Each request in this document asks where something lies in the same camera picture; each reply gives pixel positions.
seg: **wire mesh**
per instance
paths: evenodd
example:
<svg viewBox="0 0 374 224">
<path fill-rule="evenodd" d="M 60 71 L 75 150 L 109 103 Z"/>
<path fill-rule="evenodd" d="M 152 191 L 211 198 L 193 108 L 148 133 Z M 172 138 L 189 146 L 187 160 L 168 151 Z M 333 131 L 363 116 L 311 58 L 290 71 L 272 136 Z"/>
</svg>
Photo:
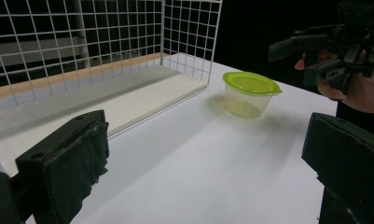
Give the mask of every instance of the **wire mesh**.
<svg viewBox="0 0 374 224">
<path fill-rule="evenodd" d="M 209 81 L 221 1 L 0 0 L 0 109 L 163 65 Z"/>
</svg>

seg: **translucent container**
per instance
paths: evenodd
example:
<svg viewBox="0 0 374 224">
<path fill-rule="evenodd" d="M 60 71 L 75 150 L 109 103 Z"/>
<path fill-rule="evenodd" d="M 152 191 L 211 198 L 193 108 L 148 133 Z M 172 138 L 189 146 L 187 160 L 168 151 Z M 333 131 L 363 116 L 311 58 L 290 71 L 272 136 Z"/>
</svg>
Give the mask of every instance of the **translucent container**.
<svg viewBox="0 0 374 224">
<path fill-rule="evenodd" d="M 271 97 L 283 92 L 273 80 L 249 72 L 228 72 L 225 82 L 225 108 L 231 114 L 251 119 L 259 117 Z"/>
</svg>

